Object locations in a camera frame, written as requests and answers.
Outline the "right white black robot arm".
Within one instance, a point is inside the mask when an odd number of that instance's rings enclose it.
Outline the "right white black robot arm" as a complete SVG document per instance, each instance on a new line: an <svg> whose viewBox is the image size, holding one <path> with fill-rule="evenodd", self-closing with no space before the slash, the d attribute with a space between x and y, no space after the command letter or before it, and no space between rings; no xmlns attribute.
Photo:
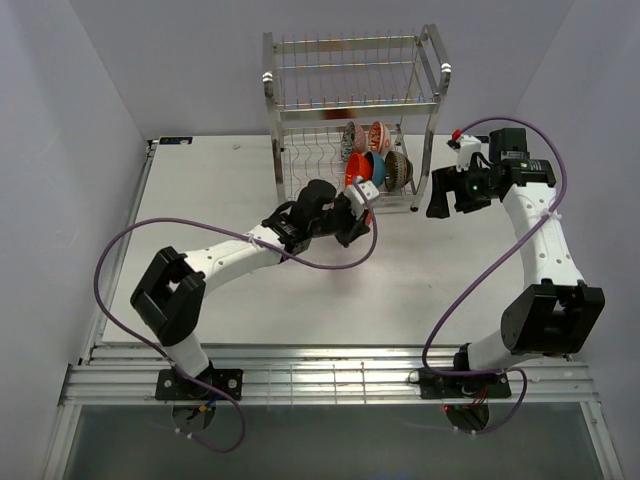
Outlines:
<svg viewBox="0 0 640 480"><path fill-rule="evenodd" d="M563 170L561 161L532 158L523 128L491 132L487 155L478 138L460 130L448 145L457 160L433 171L427 217L472 213L498 200L517 239L461 296L467 298L514 254L523 269L523 291L502 313L498 329L463 345L452 368L427 369L451 378L458 394L474 397L524 361L578 353L604 309L605 296L602 288L587 283L565 239L558 207L566 183L556 178Z"/></svg>

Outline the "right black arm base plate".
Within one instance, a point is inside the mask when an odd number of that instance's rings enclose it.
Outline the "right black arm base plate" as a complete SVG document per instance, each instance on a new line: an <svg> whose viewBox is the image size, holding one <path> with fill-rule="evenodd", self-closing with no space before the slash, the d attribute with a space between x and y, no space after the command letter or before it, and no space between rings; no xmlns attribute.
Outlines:
<svg viewBox="0 0 640 480"><path fill-rule="evenodd" d="M436 375L425 368L409 373L408 383L419 387L422 399L507 399L511 388L505 374L461 377Z"/></svg>

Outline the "grey leaf patterned bowl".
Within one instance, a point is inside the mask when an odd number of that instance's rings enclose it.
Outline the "grey leaf patterned bowl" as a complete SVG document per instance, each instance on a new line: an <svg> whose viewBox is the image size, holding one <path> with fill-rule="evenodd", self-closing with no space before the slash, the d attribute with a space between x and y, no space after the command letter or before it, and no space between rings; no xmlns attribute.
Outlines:
<svg viewBox="0 0 640 480"><path fill-rule="evenodd" d="M346 124L341 138L341 160L347 162L353 153L363 154L368 149L368 139L364 128L350 121Z"/></svg>

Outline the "brown bowl dark patterned rim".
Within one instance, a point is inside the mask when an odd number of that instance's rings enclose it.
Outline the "brown bowl dark patterned rim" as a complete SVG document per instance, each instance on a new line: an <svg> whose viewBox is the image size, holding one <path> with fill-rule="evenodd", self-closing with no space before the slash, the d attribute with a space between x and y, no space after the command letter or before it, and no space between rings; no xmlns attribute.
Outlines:
<svg viewBox="0 0 640 480"><path fill-rule="evenodd" d="M413 165L401 152L390 150L385 156L385 187L388 192L403 189L413 178Z"/></svg>

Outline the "orange floral white bowl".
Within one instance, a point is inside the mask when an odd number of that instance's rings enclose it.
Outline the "orange floral white bowl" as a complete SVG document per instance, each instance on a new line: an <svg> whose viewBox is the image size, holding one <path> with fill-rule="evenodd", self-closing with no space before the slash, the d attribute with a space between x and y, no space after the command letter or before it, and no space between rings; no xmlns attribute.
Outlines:
<svg viewBox="0 0 640 480"><path fill-rule="evenodd" d="M367 141L370 151L385 156L392 143L388 127L380 121L375 121L368 130Z"/></svg>

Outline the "blue ceramic bowl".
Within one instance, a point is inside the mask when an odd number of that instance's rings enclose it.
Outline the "blue ceramic bowl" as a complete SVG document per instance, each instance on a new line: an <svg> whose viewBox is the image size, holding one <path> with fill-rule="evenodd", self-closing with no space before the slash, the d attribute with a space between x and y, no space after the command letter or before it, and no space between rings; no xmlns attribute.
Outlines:
<svg viewBox="0 0 640 480"><path fill-rule="evenodd" d="M371 167L371 181L378 189L380 189L386 179L385 161L383 157L375 151L366 152L365 158Z"/></svg>

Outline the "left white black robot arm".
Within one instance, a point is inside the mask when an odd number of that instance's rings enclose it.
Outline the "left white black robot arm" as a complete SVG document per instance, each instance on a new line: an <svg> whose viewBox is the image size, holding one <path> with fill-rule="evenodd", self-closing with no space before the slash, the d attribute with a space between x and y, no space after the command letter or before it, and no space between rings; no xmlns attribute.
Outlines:
<svg viewBox="0 0 640 480"><path fill-rule="evenodd" d="M313 239L333 237L348 247L370 231L371 204L379 190L362 177L338 192L329 182L310 181L260 224L217 245L180 253L156 253L135 287L130 304L172 361L178 388L190 399L220 384L195 329L207 295L255 270L305 252Z"/></svg>

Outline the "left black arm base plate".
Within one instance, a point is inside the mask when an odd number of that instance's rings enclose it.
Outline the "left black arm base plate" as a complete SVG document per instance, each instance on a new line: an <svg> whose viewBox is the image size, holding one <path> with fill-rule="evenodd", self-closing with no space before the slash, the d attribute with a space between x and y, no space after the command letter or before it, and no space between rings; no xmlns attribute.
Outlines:
<svg viewBox="0 0 640 480"><path fill-rule="evenodd" d="M197 380L206 383L239 401L242 397L242 369L213 369L203 372ZM208 401L219 399L218 393L187 380L174 369L158 374L154 399L159 401Z"/></svg>

